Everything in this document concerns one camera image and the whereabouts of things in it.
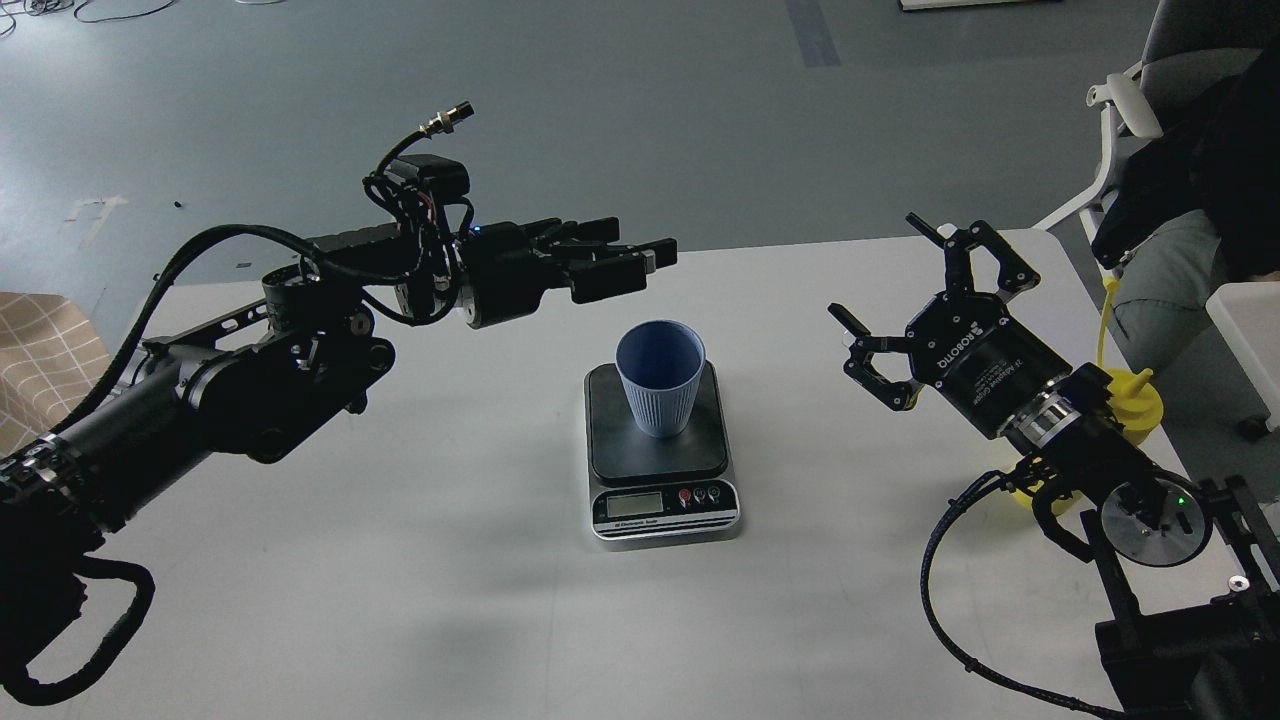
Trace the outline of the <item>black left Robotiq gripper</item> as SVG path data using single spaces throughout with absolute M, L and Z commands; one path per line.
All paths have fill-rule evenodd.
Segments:
M 576 304 L 643 291 L 650 274 L 678 261 L 675 238 L 625 246 L 618 241 L 617 217 L 470 227 L 460 241 L 467 324 L 481 329 L 527 316 L 548 290 L 568 287 Z

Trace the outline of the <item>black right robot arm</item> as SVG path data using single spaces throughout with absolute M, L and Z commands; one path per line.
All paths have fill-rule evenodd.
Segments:
M 1275 719 L 1279 711 L 1277 538 L 1242 477 L 1192 483 L 1123 436 L 1108 374 L 1070 365 L 1012 318 L 1009 301 L 1039 274 L 986 222 L 940 231 L 908 223 L 943 254 L 945 287 L 900 337 L 872 334 L 845 306 L 829 314 L 852 337 L 844 372 L 886 407 L 906 411 L 936 389 L 989 439 L 1019 454 L 987 471 L 943 512 L 925 544 L 919 589 L 940 643 L 969 671 L 1048 705 L 1102 719 Z M 963 650 L 931 601 L 934 555 L 952 524 L 996 491 L 1030 492 L 1044 537 L 1096 565 L 1114 618 L 1097 624 L 1100 661 L 1120 708 L 1016 682 Z M 1225 594 L 1147 614 L 1123 561 L 1175 568 L 1220 534 L 1240 573 Z

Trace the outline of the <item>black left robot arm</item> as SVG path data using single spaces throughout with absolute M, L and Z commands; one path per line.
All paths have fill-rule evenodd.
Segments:
M 3 689 L 49 706 L 95 684 L 140 629 L 152 574 L 102 559 L 108 534 L 214 454 L 276 462 L 339 413 L 361 414 L 392 369 L 376 316 L 475 329 L 535 313 L 549 290 L 576 304 L 634 293 L 677 261 L 672 238 L 622 243 L 613 217 L 474 224 L 466 168 L 412 146 L 474 114 L 468 102 L 399 140 L 364 177 L 385 225 L 305 240 L 224 224 L 156 274 L 119 354 L 51 430 L 3 460 Z M 260 300 L 146 338 L 166 292 L 201 255 L 239 237 L 293 252 Z

